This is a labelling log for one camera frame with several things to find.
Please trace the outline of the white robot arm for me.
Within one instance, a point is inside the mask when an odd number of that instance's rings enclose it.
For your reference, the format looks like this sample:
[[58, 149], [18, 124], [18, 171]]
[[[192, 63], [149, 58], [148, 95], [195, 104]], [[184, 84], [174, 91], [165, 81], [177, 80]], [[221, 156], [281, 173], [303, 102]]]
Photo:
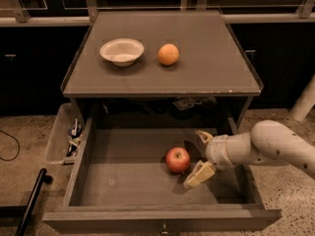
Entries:
[[196, 134], [205, 145], [207, 161], [197, 162], [183, 183], [186, 189], [195, 188], [212, 178], [218, 169], [240, 164], [286, 163], [315, 178], [315, 147], [277, 121], [260, 121], [249, 133], [232, 136], [213, 137], [201, 130]]

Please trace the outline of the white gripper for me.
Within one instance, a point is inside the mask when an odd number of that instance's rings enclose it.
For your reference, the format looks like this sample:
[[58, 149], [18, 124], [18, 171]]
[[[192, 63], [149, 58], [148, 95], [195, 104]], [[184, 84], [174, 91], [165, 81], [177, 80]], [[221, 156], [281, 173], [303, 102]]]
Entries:
[[199, 160], [196, 163], [192, 172], [183, 182], [185, 189], [195, 188], [212, 178], [216, 173], [216, 168], [222, 170], [234, 166], [227, 153], [228, 135], [213, 137], [210, 133], [202, 130], [197, 130], [196, 134], [206, 145], [205, 155], [208, 161]]

